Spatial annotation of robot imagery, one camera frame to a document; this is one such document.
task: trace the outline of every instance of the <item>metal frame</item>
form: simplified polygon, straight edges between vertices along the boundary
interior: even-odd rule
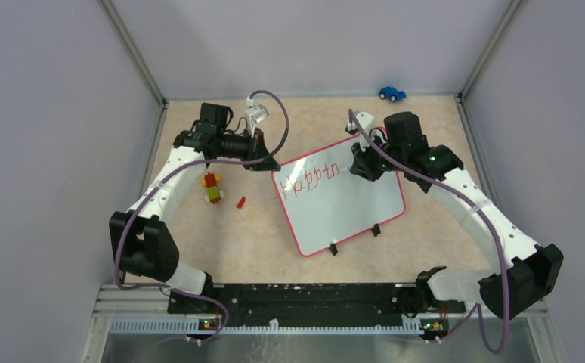
[[[157,103],[161,106],[161,112],[157,122],[155,135],[153,136],[152,146],[148,155],[147,167],[144,172],[144,179],[140,189],[140,194],[147,187],[152,172],[153,161],[156,156],[156,150],[159,143],[159,138],[163,130],[163,124],[166,119],[168,110],[168,101],[163,96],[156,84],[152,73],[148,69],[140,51],[133,41],[129,31],[123,23],[119,13],[115,9],[111,0],[98,0],[104,9],[104,13],[113,25],[114,31],[126,49],[132,63],[135,65],[139,76],[142,78]],[[522,9],[526,0],[512,0],[509,7],[506,9],[502,20],[497,26],[495,33],[491,36],[489,43],[482,52],[481,57],[474,66],[468,80],[466,81],[462,91],[456,96],[457,109],[460,113],[460,119],[466,138],[469,143],[471,154],[475,165],[477,166],[478,176],[481,185],[486,194],[499,205],[499,196],[494,189],[489,169],[487,167],[484,153],[482,152],[480,142],[477,137],[477,132],[473,121],[466,109],[466,100],[472,93],[479,77],[483,70],[489,64],[492,55],[499,48],[505,32],[512,25],[516,15]],[[115,285],[103,285],[97,297],[97,302],[92,314],[92,320],[88,334],[85,339],[84,349],[82,352],[81,361],[84,363],[101,362],[104,351],[107,350],[107,338],[110,333],[110,328],[113,321],[117,318],[162,318],[162,319],[183,319],[181,315],[170,315],[167,312],[168,297],[161,294],[158,289],[140,289],[134,291],[121,291]],[[484,316],[494,318],[492,312],[483,309]],[[421,318],[437,318],[436,314],[422,314]],[[461,318],[463,314],[449,314],[451,318]],[[529,328],[531,329],[531,336],[533,337],[534,345],[537,350],[541,363],[564,363],[565,356],[562,349],[562,344],[557,336],[556,330],[553,327],[553,322],[549,317],[546,309],[546,303],[541,301],[525,312],[520,314],[520,317],[528,320]]]

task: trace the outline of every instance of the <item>whiteboard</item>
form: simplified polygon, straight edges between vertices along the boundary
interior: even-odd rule
[[[325,250],[401,216],[405,211],[399,176],[375,181],[352,175],[355,137],[285,162],[272,172],[288,225],[303,256]]]

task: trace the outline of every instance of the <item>floor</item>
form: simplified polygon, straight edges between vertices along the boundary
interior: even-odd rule
[[[175,136],[198,118],[202,101],[172,101],[162,130],[153,178],[163,167]],[[207,100],[243,114],[245,100]],[[259,99],[271,116],[259,124],[269,150],[283,132],[283,116],[270,99]],[[419,116],[430,145],[445,144],[465,163],[478,182],[453,96],[415,96],[401,103],[369,98],[287,98],[289,136],[278,162],[346,138],[348,108],[373,114],[378,125],[401,111]],[[435,201],[401,178],[406,212],[382,226],[378,237],[362,234],[339,245],[339,254],[299,254],[270,172],[248,172],[239,166],[211,165],[221,175],[225,200],[207,203],[205,189],[192,185],[170,225],[181,260],[210,273],[215,282],[406,282],[437,265],[466,270],[488,264],[471,238]],[[242,209],[237,202],[246,197]],[[146,281],[129,276],[127,281]]]

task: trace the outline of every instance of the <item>table top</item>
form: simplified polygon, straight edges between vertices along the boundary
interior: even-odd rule
[[[208,100],[230,106],[233,129],[243,115],[245,100]],[[175,136],[199,117],[202,101],[171,101],[152,171],[152,179],[168,158]],[[283,115],[271,99],[256,104],[270,117],[259,124],[268,150],[279,142]],[[390,114],[411,111],[419,116],[431,146],[447,145],[465,163],[477,182],[475,165],[453,96],[414,96],[392,103],[377,97],[285,98],[290,128],[286,144],[276,155],[279,163],[342,140],[348,108],[375,116],[378,125]],[[437,265],[477,270],[488,262],[472,239],[437,202],[417,185],[400,178],[406,212],[385,223],[381,234],[362,234],[338,245],[339,253],[325,251],[310,257],[299,254],[270,172],[249,172],[241,166],[212,164],[221,176],[225,199],[204,200],[199,182],[187,192],[170,232],[182,261],[225,283],[409,282]],[[241,197],[242,209],[236,208]],[[148,281],[129,276],[127,281]]]

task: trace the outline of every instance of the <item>gray wall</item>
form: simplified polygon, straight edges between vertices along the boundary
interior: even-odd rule
[[[115,0],[167,98],[458,92],[509,0]]]
[[[0,1],[0,362],[79,358],[157,117],[96,0]]]
[[[548,304],[585,361],[585,2],[528,2],[469,105],[506,214],[565,254]]]

